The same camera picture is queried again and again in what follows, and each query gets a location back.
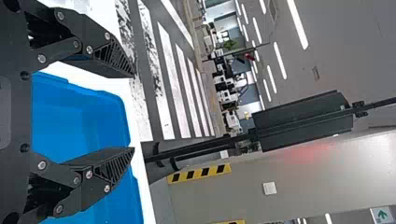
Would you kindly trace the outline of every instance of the screw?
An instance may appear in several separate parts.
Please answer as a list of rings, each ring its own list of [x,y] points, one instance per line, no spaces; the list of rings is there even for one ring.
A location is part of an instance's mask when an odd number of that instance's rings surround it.
[[[59,20],[64,20],[64,14],[62,12],[58,12],[56,15],[58,16]]]
[[[64,210],[64,206],[63,205],[59,205],[58,207],[56,207],[55,212],[57,214],[61,214],[63,210]]]
[[[88,54],[93,54],[93,49],[92,49],[91,46],[88,46],[88,47],[87,47],[87,53],[88,53]]]
[[[106,38],[106,40],[110,40],[110,34],[109,33],[105,33],[105,38]]]
[[[92,178],[92,171],[88,171],[87,174],[85,174],[85,177],[87,177],[87,179],[91,179]]]
[[[47,61],[47,58],[44,54],[39,54],[37,59],[40,63],[45,63]]]
[[[28,73],[28,72],[21,72],[21,79],[23,80],[23,81],[27,81],[27,80],[29,80],[29,78],[30,78],[30,74]]]
[[[78,176],[73,180],[73,183],[74,183],[75,185],[79,184],[79,178],[78,178]]]
[[[109,185],[106,185],[106,186],[105,186],[105,192],[108,193],[109,191],[110,191],[110,186],[109,186]]]
[[[47,163],[45,161],[41,161],[38,163],[37,167],[39,170],[44,170],[47,167]]]
[[[25,143],[25,144],[21,145],[21,152],[22,153],[28,152],[29,150],[30,150],[30,145],[29,144]]]
[[[73,42],[73,45],[75,46],[75,48],[76,48],[76,49],[78,49],[78,47],[79,47],[79,43],[78,43],[78,41],[77,41],[77,40],[75,40],[75,41]]]

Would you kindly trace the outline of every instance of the metal frame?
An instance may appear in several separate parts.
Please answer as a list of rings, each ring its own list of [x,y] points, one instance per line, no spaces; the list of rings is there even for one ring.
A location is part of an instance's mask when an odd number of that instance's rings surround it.
[[[113,190],[133,148],[57,164],[31,144],[32,74],[62,61],[104,77],[132,77],[120,42],[85,15],[36,0],[0,1],[0,223],[38,223],[84,211]]]
[[[368,116],[368,110],[387,105],[395,105],[396,97],[366,105],[363,101],[349,105],[341,92],[329,91],[290,104],[281,105],[253,114],[256,128],[248,133],[231,137],[224,135],[202,143],[160,152],[156,144],[145,163],[156,162],[164,167],[164,160],[176,161],[203,156],[235,148],[242,141],[259,142],[262,152],[276,150],[315,139],[350,132],[353,116]]]

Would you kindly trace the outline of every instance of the blue crate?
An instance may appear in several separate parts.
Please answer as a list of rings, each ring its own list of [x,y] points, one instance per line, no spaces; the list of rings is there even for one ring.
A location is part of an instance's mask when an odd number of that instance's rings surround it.
[[[105,147],[128,147],[131,139],[123,101],[67,79],[33,75],[33,148],[55,162],[69,161]],[[49,218],[45,224],[143,223],[137,180],[132,168],[120,185],[85,212]]]

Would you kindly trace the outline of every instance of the warning tape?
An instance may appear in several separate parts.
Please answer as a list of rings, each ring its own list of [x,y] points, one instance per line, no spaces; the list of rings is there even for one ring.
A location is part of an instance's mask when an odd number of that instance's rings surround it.
[[[210,166],[207,168],[199,168],[192,171],[179,172],[169,175],[167,177],[168,184],[177,184],[197,179],[203,179],[215,175],[225,175],[231,172],[231,165],[229,163]]]
[[[237,220],[237,221],[217,222],[213,224],[246,224],[246,222],[245,220]]]

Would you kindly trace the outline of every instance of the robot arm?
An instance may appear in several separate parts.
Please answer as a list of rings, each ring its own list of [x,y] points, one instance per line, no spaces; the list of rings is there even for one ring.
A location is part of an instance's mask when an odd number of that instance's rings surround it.
[[[36,0],[0,1],[0,223],[38,223],[84,211],[111,192],[133,148],[62,164],[31,148],[31,75],[63,62],[116,78],[135,68],[120,42],[85,15]]]

